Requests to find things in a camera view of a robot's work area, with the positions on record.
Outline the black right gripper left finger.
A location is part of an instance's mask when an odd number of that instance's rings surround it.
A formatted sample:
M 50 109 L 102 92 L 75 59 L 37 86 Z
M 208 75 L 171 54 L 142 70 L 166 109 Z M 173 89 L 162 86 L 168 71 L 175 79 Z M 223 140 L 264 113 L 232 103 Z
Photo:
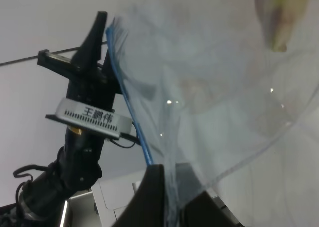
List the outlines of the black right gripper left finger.
M 164 166 L 150 165 L 133 198 L 114 223 L 116 227 L 164 226 Z

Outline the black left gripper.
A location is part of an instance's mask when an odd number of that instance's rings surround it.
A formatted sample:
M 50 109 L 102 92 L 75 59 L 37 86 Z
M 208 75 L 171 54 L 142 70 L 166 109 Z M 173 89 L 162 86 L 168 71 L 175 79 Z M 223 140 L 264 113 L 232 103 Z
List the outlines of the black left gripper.
M 107 12 L 99 11 L 87 37 L 72 58 L 39 51 L 37 64 L 69 80 L 66 98 L 107 111 L 113 111 L 116 94 L 121 94 L 107 45 L 103 65 L 101 45 Z

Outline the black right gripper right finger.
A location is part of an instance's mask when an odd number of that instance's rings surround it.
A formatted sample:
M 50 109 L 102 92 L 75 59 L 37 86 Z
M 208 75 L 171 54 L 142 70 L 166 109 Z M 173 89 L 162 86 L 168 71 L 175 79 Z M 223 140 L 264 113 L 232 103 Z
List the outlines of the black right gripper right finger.
M 241 227 L 234 216 L 218 206 L 203 188 L 192 166 L 180 163 L 176 166 L 180 198 L 179 225 L 181 227 Z

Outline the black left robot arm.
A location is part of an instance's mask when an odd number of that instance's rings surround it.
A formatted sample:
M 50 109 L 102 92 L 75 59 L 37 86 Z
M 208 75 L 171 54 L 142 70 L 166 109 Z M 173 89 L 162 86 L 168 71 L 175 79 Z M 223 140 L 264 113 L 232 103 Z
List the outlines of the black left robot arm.
M 97 13 L 86 39 L 71 59 L 48 50 L 38 54 L 37 63 L 68 79 L 67 98 L 96 108 L 111 111 L 115 95 L 120 93 L 110 58 L 101 58 L 102 38 L 107 13 Z M 98 164 L 103 137 L 79 125 L 68 126 L 65 144 L 57 159 L 48 166 L 27 165 L 14 172 L 15 177 L 26 177 L 29 170 L 39 170 L 38 178 L 23 183 L 16 193 L 17 215 L 33 221 L 50 217 L 77 191 L 90 188 L 101 176 Z

